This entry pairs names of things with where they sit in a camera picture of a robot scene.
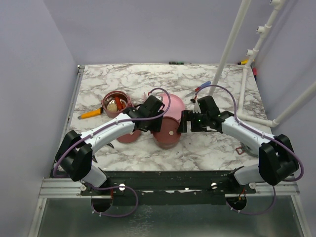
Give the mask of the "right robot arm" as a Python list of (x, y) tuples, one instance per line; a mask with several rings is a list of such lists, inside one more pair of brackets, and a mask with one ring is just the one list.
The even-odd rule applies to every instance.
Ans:
[(237, 169), (227, 180), (227, 188), (232, 193), (240, 192), (249, 183), (266, 182), (275, 186), (300, 167), (288, 137), (264, 133), (238, 120), (229, 111), (203, 114), (184, 110), (178, 133), (187, 132), (187, 122), (191, 123), (191, 132), (213, 129), (239, 140), (258, 157), (258, 164)]

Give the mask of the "pink food plate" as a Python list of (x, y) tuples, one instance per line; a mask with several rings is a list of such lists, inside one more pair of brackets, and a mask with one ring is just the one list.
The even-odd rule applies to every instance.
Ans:
[[(180, 97), (174, 94), (170, 94), (171, 104), (169, 110), (164, 114), (164, 117), (171, 117), (177, 121), (181, 120), (181, 113), (185, 110), (185, 104)], [(157, 95), (157, 98), (160, 99), (164, 104), (165, 108), (168, 105), (168, 97), (165, 93)]]

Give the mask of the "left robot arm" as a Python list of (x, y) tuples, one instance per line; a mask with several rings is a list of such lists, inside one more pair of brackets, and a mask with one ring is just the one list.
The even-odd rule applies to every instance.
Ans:
[(164, 109), (168, 107), (157, 97), (150, 95), (143, 104), (127, 107), (109, 122), (83, 133), (69, 131), (55, 156), (57, 168), (62, 167), (73, 181), (84, 181), (92, 185), (99, 195), (109, 189), (107, 175), (92, 164), (95, 153), (112, 141), (139, 131), (160, 131)]

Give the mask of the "white steamed bun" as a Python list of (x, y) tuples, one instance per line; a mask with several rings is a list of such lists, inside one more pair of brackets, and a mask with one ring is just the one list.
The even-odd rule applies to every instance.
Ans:
[(109, 112), (116, 112), (118, 110), (116, 103), (110, 103), (106, 108)]

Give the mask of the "dark red steel lunch pot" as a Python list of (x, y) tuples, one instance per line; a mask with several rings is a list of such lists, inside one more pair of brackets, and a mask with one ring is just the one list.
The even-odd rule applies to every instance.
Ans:
[(161, 135), (160, 133), (153, 134), (153, 141), (154, 143), (161, 149), (171, 149), (174, 148), (180, 140), (181, 135), (176, 133), (173, 135)]

